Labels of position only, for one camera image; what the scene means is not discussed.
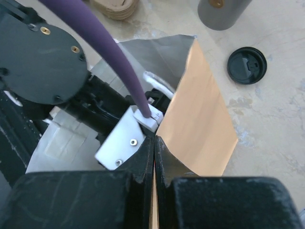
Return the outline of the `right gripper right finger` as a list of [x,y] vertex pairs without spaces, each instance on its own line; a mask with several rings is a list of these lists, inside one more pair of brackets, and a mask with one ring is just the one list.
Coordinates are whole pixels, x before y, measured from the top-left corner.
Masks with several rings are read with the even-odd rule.
[[272,177],[201,177],[154,140],[161,229],[301,229],[285,186]]

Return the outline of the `brown paper bag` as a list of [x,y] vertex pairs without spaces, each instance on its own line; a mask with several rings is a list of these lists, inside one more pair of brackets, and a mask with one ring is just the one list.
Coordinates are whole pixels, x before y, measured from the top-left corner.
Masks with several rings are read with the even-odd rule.
[[[199,176],[221,176],[238,138],[220,89],[193,36],[130,40],[120,47],[139,73],[175,89],[154,140]],[[149,137],[141,128],[146,138]],[[93,132],[59,111],[34,150],[27,173],[108,170],[95,159]],[[153,151],[152,212],[155,204]]]

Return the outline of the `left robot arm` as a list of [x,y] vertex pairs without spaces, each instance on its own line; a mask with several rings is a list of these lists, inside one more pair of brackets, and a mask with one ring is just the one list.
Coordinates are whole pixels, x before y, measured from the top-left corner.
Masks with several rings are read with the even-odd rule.
[[96,131],[103,141],[129,102],[87,68],[65,30],[15,0],[0,3],[0,171],[10,185],[25,174],[51,110]]

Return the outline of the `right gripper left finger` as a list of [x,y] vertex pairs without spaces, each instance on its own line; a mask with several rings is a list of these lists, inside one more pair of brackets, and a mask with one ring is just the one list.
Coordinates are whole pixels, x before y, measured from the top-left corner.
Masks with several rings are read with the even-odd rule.
[[0,212],[3,229],[150,229],[153,138],[116,170],[22,176]]

